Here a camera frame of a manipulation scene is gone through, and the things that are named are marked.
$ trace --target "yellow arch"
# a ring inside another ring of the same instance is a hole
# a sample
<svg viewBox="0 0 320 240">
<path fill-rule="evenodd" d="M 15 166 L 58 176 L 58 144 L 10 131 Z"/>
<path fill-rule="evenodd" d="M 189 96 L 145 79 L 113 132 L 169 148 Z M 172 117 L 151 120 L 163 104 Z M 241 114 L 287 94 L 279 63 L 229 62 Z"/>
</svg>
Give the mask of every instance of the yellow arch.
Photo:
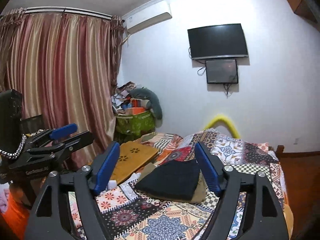
<svg viewBox="0 0 320 240">
<path fill-rule="evenodd" d="M 228 127 L 232 137 L 236 138 L 236 139 L 240 139 L 240 135 L 239 135 L 238 131 L 236 130 L 236 127 L 234 126 L 233 122 L 223 114 L 216 115 L 215 118 L 213 118 L 211 120 L 211 122 L 209 122 L 204 129 L 212 128 L 217 122 L 225 123 L 225 125 Z"/>
</svg>

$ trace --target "wooden floor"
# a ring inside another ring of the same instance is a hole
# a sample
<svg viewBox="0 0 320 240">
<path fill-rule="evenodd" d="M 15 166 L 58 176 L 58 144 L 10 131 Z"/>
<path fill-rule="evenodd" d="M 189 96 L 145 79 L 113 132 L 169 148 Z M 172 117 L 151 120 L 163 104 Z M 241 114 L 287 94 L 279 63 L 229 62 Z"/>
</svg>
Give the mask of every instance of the wooden floor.
<svg viewBox="0 0 320 240">
<path fill-rule="evenodd" d="M 320 155 L 280 158 L 294 216 L 292 239 L 310 223 L 320 201 Z"/>
</svg>

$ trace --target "pile of clutter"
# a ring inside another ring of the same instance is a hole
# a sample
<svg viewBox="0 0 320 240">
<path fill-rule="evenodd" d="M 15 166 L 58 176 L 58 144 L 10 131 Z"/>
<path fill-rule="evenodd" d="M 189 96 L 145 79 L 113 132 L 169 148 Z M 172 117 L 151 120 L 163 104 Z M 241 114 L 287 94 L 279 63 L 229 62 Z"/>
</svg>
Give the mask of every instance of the pile of clutter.
<svg viewBox="0 0 320 240">
<path fill-rule="evenodd" d="M 117 116 L 135 115 L 150 110 L 156 119 L 162 119 L 158 97 L 140 84 L 128 82 L 117 88 L 111 101 L 113 112 Z"/>
</svg>

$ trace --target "patchwork quilt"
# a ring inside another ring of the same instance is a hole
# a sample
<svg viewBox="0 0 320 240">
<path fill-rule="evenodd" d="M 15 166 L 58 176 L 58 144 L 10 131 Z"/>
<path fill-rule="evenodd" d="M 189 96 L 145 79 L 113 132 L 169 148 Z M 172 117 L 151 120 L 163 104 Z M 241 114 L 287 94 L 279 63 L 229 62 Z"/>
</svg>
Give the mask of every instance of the patchwork quilt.
<svg viewBox="0 0 320 240">
<path fill-rule="evenodd" d="M 224 164 L 231 164 L 239 172 L 255 174 L 258 170 L 264 171 L 281 206 L 284 206 L 286 189 L 283 172 L 274 152 L 268 151 L 268 144 L 250 144 L 214 129 L 184 139 L 177 135 L 151 133 L 136 140 L 138 143 L 159 147 L 156 165 L 172 159 L 193 159 L 194 145 L 198 141 L 204 142 L 212 155 L 218 156 Z M 105 226 L 114 239 L 199 240 L 219 198 L 207 191 L 206 199 L 201 204 L 154 199 L 135 190 L 139 175 L 133 173 L 127 181 L 112 190 L 101 192 L 96 198 Z M 246 193 L 241 192 L 228 239 L 236 237 L 238 233 L 245 198 Z M 86 239 L 73 192 L 69 193 L 69 202 L 79 237 Z"/>
</svg>

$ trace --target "air conditioner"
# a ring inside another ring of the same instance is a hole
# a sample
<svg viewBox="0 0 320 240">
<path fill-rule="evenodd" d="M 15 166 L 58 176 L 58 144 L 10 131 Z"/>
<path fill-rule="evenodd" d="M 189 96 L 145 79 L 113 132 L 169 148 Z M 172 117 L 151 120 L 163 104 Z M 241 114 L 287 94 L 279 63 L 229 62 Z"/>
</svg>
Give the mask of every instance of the air conditioner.
<svg viewBox="0 0 320 240">
<path fill-rule="evenodd" d="M 170 5 L 166 1 L 161 1 L 131 15 L 125 22 L 128 33 L 133 34 L 171 18 Z"/>
</svg>

